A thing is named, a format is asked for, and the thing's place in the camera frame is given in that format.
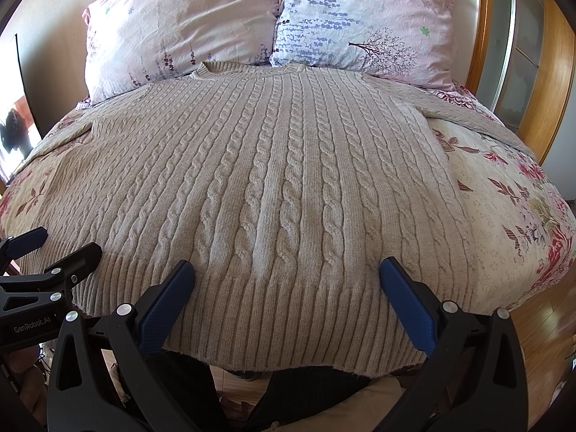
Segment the beige cable-knit sweater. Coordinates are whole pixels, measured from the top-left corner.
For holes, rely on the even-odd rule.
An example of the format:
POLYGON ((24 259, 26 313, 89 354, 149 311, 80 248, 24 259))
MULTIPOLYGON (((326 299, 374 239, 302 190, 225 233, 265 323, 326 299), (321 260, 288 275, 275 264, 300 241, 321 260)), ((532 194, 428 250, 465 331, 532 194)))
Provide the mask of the beige cable-knit sweater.
POLYGON ((424 359, 380 287, 395 257, 470 309, 476 246, 429 120, 514 148, 483 115, 333 68, 203 63, 75 114, 28 158, 1 232, 42 226, 41 269, 95 242, 85 313, 137 300, 180 260, 196 286, 167 349, 231 370, 381 377, 424 359))

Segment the floral cream bed cover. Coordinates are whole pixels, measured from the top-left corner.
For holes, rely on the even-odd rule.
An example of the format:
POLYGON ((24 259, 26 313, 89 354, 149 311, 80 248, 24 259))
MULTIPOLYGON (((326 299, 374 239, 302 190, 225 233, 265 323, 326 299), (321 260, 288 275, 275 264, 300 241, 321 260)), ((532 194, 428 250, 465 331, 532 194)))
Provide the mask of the floral cream bed cover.
MULTIPOLYGON (((83 111, 66 115, 55 129, 78 112, 83 111)), ((472 308, 518 303, 563 276, 575 259, 574 216, 523 146, 449 120, 431 119, 429 127, 472 227, 478 269, 472 308)))

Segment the pink pillow with green clovers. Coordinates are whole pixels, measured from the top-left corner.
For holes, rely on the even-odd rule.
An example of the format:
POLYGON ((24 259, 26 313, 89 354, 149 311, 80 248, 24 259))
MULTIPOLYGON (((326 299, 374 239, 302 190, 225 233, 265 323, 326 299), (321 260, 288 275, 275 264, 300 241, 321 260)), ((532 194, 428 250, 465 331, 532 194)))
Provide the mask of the pink pillow with green clovers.
POLYGON ((280 6, 281 0, 96 0, 83 13, 90 100, 180 77, 203 62, 266 64, 280 6))

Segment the wooden curved headboard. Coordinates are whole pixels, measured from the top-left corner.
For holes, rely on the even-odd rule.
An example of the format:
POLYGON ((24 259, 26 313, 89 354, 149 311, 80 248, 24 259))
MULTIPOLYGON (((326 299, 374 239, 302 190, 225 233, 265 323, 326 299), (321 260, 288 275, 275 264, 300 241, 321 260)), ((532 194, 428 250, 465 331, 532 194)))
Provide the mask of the wooden curved headboard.
POLYGON ((456 79, 544 163, 574 79, 575 33, 555 0, 458 0, 456 79))

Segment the white pink pillow tree print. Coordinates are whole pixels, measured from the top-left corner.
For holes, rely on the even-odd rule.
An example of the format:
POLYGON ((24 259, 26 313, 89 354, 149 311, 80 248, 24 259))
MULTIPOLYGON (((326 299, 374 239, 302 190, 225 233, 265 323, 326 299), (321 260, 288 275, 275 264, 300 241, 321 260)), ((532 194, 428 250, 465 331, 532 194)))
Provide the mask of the white pink pillow tree print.
POLYGON ((451 91, 456 0, 283 0, 272 66, 361 71, 451 91))

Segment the glass wardrobe door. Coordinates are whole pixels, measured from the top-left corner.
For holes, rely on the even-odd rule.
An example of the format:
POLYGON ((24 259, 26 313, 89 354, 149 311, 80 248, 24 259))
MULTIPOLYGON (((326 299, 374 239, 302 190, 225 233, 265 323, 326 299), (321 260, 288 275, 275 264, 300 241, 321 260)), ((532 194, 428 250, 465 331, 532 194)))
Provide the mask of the glass wardrobe door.
POLYGON ((476 97, 515 133, 535 87, 544 25, 544 0, 492 0, 488 49, 476 97))

